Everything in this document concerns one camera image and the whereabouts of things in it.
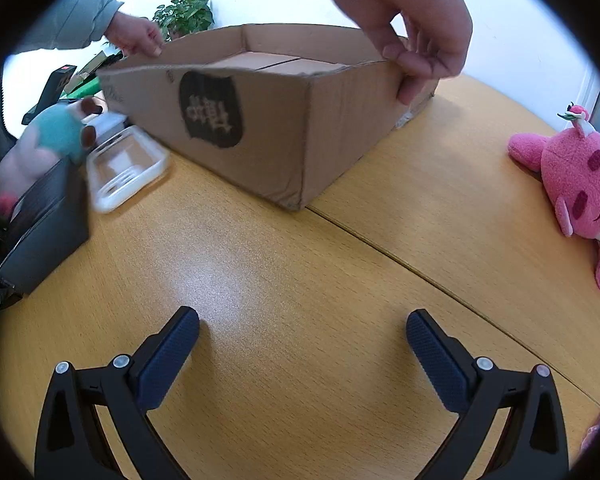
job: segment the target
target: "wooden table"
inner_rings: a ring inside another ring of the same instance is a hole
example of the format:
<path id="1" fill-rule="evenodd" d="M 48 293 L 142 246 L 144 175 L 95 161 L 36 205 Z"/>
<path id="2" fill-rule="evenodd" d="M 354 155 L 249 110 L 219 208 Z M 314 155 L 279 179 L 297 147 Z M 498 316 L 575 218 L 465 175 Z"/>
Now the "wooden table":
<path id="1" fill-rule="evenodd" d="M 517 132 L 555 133 L 475 79 L 443 81 L 423 113 L 312 209 L 416 270 L 600 402 L 596 243 L 561 234 L 542 183 L 507 155 Z"/>
<path id="2" fill-rule="evenodd" d="M 101 366 L 131 352 L 181 304 L 199 312 L 201 336 L 150 418 L 192 478 L 413 478 L 454 422 L 405 341 L 416 308 L 501 367 L 544 359 L 376 243 L 313 211 L 284 212 L 179 156 L 163 182 L 92 221 L 91 240 L 0 313 L 0 423 L 29 465 L 54 365 Z M 577 266 L 581 254 L 571 256 Z M 600 406 L 554 376 L 573 457 Z M 494 442 L 490 434 L 472 478 Z"/>

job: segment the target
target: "silver bolt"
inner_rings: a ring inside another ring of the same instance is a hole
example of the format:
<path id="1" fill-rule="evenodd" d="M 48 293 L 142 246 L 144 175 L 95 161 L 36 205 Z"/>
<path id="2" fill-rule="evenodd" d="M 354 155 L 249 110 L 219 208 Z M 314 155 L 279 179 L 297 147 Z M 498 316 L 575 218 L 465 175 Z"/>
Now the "silver bolt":
<path id="1" fill-rule="evenodd" d="M 56 365 L 56 374 L 64 374 L 69 369 L 69 363 L 67 361 L 60 361 Z"/>
<path id="2" fill-rule="evenodd" d="M 128 355 L 119 355 L 115 359 L 113 359 L 113 365 L 116 368 L 124 368 L 129 364 L 129 356 Z"/>
<path id="3" fill-rule="evenodd" d="M 476 364 L 480 370 L 489 371 L 493 368 L 493 361 L 488 357 L 478 357 Z"/>
<path id="4" fill-rule="evenodd" d="M 551 370 L 549 370 L 549 367 L 545 365 L 538 365 L 536 367 L 536 372 L 538 372 L 538 375 L 541 377 L 548 377 L 551 375 Z"/>

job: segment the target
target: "fingernail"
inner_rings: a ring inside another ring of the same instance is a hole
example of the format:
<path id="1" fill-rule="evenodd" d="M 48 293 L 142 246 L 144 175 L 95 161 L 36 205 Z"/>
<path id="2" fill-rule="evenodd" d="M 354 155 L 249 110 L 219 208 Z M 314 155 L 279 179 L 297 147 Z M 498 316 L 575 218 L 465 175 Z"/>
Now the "fingernail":
<path id="1" fill-rule="evenodd" d="M 401 43 L 391 43 L 382 50 L 382 57 L 390 61 L 396 61 L 403 52 L 404 46 Z"/>

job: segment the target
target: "blue gripper pad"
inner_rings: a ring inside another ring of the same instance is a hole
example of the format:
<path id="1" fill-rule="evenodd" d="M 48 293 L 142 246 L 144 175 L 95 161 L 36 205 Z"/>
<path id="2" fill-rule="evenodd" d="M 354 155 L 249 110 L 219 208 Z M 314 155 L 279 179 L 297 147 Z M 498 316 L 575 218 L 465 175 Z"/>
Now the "blue gripper pad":
<path id="1" fill-rule="evenodd" d="M 183 309 L 186 311 L 166 334 L 160 332 L 152 336 L 161 337 L 162 340 L 138 374 L 136 405 L 141 410 L 154 410 L 160 406 L 198 339 L 200 332 L 198 313 L 189 307 L 180 309 L 176 316 Z"/>
<path id="2" fill-rule="evenodd" d="M 452 358 L 441 337 L 447 338 L 442 329 L 435 329 L 424 316 L 424 311 L 415 310 L 407 318 L 407 341 L 424 368 L 429 381 L 445 408 L 453 413 L 465 413 L 470 405 L 470 388 L 465 374 Z"/>

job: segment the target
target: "small cardboard box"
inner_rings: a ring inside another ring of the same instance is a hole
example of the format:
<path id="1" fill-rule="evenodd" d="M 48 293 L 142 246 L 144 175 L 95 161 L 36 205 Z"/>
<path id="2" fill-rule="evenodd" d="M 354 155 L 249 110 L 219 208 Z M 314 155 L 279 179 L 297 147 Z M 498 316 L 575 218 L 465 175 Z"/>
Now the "small cardboard box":
<path id="1" fill-rule="evenodd" d="M 320 194 L 437 86 L 401 105 L 398 66 L 359 29 L 328 25 L 217 28 L 98 75 L 110 110 L 288 209 Z"/>

